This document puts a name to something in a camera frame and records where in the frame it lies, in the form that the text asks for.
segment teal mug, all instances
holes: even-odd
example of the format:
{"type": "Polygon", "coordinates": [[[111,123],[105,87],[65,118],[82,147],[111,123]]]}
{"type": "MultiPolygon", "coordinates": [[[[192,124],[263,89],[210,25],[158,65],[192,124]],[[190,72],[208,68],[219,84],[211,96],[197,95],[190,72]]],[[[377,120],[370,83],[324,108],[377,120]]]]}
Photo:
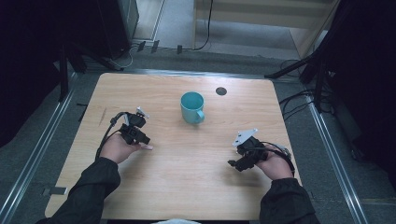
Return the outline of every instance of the teal mug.
{"type": "Polygon", "coordinates": [[[183,94],[180,99],[181,114],[186,122],[191,124],[201,123],[205,119],[204,97],[196,92],[189,91],[183,94]]]}

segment person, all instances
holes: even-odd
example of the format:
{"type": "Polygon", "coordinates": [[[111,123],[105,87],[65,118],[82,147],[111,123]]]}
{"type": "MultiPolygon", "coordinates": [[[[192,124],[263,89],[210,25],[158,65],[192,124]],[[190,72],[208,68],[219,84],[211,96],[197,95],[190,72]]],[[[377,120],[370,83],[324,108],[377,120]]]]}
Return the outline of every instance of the person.
{"type": "MultiPolygon", "coordinates": [[[[266,146],[273,150],[278,148],[266,146]]],[[[274,152],[266,161],[256,163],[272,179],[271,188],[262,197],[260,223],[319,223],[306,190],[300,186],[288,163],[274,152]]]]}
{"type": "MultiPolygon", "coordinates": [[[[81,173],[64,204],[52,217],[36,224],[99,223],[105,198],[120,185],[118,164],[140,148],[139,144],[127,145],[118,133],[110,136],[99,159],[81,173]]],[[[307,192],[293,178],[286,161],[269,152],[267,160],[256,166],[273,180],[261,201],[261,224],[319,223],[307,192]]]]}

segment mug rim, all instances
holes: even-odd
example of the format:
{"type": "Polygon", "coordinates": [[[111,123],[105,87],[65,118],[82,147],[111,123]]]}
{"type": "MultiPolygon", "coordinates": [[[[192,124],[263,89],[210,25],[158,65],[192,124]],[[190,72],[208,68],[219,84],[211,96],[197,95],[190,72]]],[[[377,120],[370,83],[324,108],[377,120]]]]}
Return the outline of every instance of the mug rim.
{"type": "Polygon", "coordinates": [[[180,105],[181,105],[184,109],[186,109],[186,110],[190,110],[190,111],[202,110],[202,108],[204,107],[204,104],[205,104],[205,98],[204,98],[204,96],[203,96],[201,93],[199,93],[198,91],[187,91],[187,92],[185,92],[185,93],[181,96],[181,98],[180,98],[180,105]],[[189,108],[187,108],[186,106],[184,106],[183,103],[182,103],[183,97],[184,97],[185,95],[191,94],[191,93],[198,94],[198,95],[201,97],[201,99],[202,99],[202,104],[201,104],[201,106],[198,107],[198,108],[196,108],[196,109],[189,109],[189,108]]]}

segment wooden table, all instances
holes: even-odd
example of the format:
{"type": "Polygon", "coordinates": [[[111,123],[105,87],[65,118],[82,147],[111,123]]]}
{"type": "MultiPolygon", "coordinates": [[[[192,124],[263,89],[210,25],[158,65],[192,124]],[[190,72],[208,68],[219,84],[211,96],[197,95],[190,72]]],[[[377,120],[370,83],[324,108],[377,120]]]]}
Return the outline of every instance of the wooden table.
{"type": "MultiPolygon", "coordinates": [[[[227,161],[241,158],[232,146],[237,132],[253,128],[259,129],[256,138],[292,152],[270,80],[103,74],[56,186],[71,189],[93,162],[110,119],[138,106],[150,115],[142,132],[154,149],[137,151],[120,165],[121,185],[107,197],[104,219],[259,218],[271,180],[257,167],[240,173],[227,161]],[[217,87],[227,94],[217,95],[217,87]],[[181,117],[179,100],[186,91],[205,97],[205,121],[199,125],[181,117]]],[[[46,216],[65,200],[52,195],[46,216]]]]}

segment metal frame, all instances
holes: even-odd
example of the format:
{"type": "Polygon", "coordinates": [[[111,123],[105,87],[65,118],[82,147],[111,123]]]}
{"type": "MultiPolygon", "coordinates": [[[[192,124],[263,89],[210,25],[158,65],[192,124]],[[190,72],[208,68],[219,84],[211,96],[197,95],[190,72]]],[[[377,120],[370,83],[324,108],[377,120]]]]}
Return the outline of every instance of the metal frame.
{"type": "MultiPolygon", "coordinates": [[[[201,76],[201,77],[234,77],[234,78],[249,78],[249,79],[265,79],[263,76],[258,75],[243,75],[243,74],[227,74],[227,73],[207,73],[207,72],[188,72],[188,71],[170,71],[170,70],[150,70],[150,69],[134,69],[132,71],[125,71],[124,73],[135,73],[135,74],[155,74],[165,76],[201,76]]],[[[66,108],[68,107],[71,98],[74,94],[75,85],[78,82],[78,75],[73,73],[70,78],[70,91],[65,96],[62,103],[59,103],[55,108],[46,129],[41,134],[28,162],[26,162],[18,180],[14,184],[10,193],[7,196],[6,202],[0,210],[0,223],[7,224],[12,219],[25,191],[27,190],[30,181],[32,180],[35,171],[41,162],[47,146],[56,131],[60,120],[62,119],[66,108]]],[[[306,97],[306,101],[312,102],[310,96],[306,97]]],[[[351,215],[355,223],[368,223],[367,217],[364,214],[363,208],[361,207],[360,199],[353,187],[353,184],[347,174],[347,171],[341,162],[338,155],[337,148],[335,147],[332,137],[326,127],[326,123],[323,117],[315,109],[315,106],[309,104],[314,121],[318,127],[319,134],[322,138],[323,144],[329,155],[329,159],[332,163],[335,175],[339,181],[341,190],[344,193],[346,203],[349,207],[351,215]]]]}
{"type": "Polygon", "coordinates": [[[47,147],[50,143],[50,140],[55,133],[59,122],[61,121],[66,108],[70,103],[70,99],[74,93],[74,83],[78,81],[78,76],[76,73],[73,73],[72,78],[70,80],[70,91],[64,97],[64,101],[58,103],[56,106],[49,122],[38,139],[35,148],[32,151],[32,154],[29,157],[29,160],[26,162],[23,167],[21,174],[19,175],[17,181],[13,185],[11,191],[9,192],[6,202],[3,204],[3,207],[0,210],[0,223],[8,224],[12,217],[14,216],[15,211],[17,210],[18,205],[21,202],[21,199],[29,187],[30,181],[35,175],[35,171],[37,170],[38,165],[44,157],[44,154],[47,150],[47,147]]]}

